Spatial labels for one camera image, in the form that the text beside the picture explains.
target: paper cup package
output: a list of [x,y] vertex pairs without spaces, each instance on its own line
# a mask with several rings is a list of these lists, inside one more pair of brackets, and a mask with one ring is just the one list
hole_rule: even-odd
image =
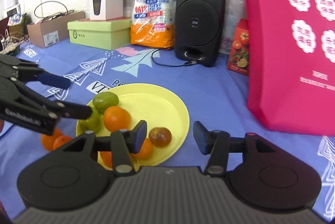
[[154,48],[174,45],[172,0],[135,0],[131,44]]

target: pink shopping bag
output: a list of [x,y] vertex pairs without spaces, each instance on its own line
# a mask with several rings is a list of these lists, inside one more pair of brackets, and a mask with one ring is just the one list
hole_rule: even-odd
[[270,130],[335,135],[335,1],[246,1],[249,110]]

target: white paper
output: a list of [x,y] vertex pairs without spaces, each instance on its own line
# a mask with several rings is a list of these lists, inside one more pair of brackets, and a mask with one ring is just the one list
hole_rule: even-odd
[[45,47],[59,42],[58,31],[51,32],[43,36]]

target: white box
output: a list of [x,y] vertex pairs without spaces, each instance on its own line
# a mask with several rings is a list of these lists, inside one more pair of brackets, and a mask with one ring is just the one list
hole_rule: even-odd
[[123,0],[89,0],[90,20],[106,21],[123,17]]

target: green fruit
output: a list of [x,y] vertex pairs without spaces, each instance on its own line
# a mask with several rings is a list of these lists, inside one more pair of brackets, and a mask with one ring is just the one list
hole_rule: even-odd
[[100,114],[92,108],[92,114],[86,120],[79,120],[79,125],[83,131],[93,130],[97,133],[100,129]]
[[100,114],[104,114],[106,109],[117,106],[118,103],[118,96],[112,92],[101,92],[93,98],[93,105]]

